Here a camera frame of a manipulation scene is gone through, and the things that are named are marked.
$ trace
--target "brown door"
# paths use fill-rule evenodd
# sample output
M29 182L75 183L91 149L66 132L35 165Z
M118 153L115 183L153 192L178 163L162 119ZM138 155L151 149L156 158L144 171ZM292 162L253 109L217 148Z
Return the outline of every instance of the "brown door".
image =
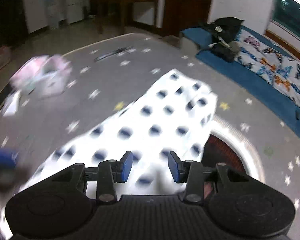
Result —
M28 36L22 0L0 0L0 41L17 45Z
M178 36L179 31L207 22L211 0L165 0L163 35Z

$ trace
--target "polka dot cloth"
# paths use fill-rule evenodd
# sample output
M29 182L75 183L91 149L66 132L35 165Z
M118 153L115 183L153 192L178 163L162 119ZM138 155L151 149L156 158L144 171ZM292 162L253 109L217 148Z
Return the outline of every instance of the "polka dot cloth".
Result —
M136 102L55 150L22 189L74 163L98 166L104 160L120 160L130 150L133 166L128 181L116 184L118 199L122 194L174 194L184 185L173 182L169 151L183 161L201 160L216 102L208 85L173 69ZM88 197L95 198L95 187L88 183Z

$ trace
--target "pink butterfly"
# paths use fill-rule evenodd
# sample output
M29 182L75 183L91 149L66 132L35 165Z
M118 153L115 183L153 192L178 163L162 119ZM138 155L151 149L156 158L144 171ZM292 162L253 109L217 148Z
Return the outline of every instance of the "pink butterfly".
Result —
M254 37L249 36L248 38L244 39L244 42L249 43L255 47L259 47L260 46L260 42L257 41Z

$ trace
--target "wooden table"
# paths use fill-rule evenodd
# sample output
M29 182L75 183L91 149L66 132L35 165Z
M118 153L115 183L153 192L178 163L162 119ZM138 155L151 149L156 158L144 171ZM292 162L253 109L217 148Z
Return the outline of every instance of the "wooden table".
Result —
M120 24L120 35L125 33L125 24L127 18L127 5L129 3L136 3L136 2L153 2L154 3L154 17L153 17L153 28L155 29L157 23L157 16L158 16L158 1L159 0L98 0L98 32L100 34L103 33L103 3L113 4L118 3L120 4L120 13L121 13L121 24Z

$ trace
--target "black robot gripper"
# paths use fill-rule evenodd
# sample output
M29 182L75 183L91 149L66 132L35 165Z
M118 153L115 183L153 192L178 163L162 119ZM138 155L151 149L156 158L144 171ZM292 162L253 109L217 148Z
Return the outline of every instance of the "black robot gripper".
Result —
M98 167L71 165L9 200L12 239L288 239L295 209L282 193L225 163L208 168L171 151L168 166L183 192L118 201L114 183L128 180L130 151ZM89 181L96 200L85 195Z

